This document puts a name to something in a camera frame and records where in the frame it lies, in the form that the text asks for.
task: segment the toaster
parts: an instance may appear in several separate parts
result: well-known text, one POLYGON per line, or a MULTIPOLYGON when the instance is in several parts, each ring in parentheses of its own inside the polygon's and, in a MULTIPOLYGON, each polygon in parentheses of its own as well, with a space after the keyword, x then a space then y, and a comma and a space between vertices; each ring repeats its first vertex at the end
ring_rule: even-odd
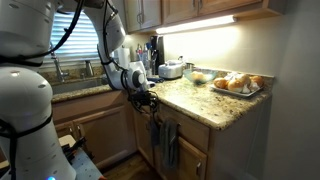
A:
POLYGON ((183 63, 180 60, 169 60, 158 68, 159 77, 167 80, 182 77, 183 63))

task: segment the bowl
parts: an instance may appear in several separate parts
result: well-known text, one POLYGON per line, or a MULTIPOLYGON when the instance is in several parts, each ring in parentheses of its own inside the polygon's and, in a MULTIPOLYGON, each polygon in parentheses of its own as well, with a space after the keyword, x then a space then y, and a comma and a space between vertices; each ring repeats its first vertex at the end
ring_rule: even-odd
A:
POLYGON ((217 75, 217 71, 212 69, 193 68, 184 70, 183 75, 194 84, 200 85, 213 80, 217 75))

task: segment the window blinds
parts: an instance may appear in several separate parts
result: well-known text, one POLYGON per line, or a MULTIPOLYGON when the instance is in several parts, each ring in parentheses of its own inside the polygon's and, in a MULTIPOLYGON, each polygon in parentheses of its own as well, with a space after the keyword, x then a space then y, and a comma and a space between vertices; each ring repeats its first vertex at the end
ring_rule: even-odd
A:
MULTIPOLYGON (((64 28, 68 28, 73 18, 72 14, 56 13, 51 33, 51 42, 55 46, 65 34, 64 28)), ((98 60, 97 33, 89 20, 82 12, 76 27, 68 40, 55 51, 61 61, 98 60)))

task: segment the coffee maker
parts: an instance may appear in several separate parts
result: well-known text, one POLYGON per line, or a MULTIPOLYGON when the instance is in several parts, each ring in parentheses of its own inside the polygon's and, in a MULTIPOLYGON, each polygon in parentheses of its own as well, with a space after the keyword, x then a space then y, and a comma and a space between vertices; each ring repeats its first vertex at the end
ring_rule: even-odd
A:
POLYGON ((158 67, 164 64, 163 36, 150 36, 152 74, 158 75, 158 67))

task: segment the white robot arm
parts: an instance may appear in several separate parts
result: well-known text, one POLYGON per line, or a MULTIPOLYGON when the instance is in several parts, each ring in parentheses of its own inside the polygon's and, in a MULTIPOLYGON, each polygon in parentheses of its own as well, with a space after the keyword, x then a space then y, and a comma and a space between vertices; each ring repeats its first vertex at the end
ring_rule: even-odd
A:
MULTIPOLYGON (((119 17, 113 19, 112 3, 78 1, 0 0, 0 146, 10 162, 10 171, 2 180, 76 178, 52 122, 52 88, 35 72, 43 56, 50 53, 50 34, 57 10, 77 13, 81 5, 88 6, 84 12, 97 30, 101 61, 114 89, 146 92, 149 88, 141 63, 130 63, 129 69, 117 70, 109 56, 124 39, 119 17), (106 26, 110 15, 113 20, 106 26)), ((144 101, 145 93, 135 96, 140 97, 144 101)))

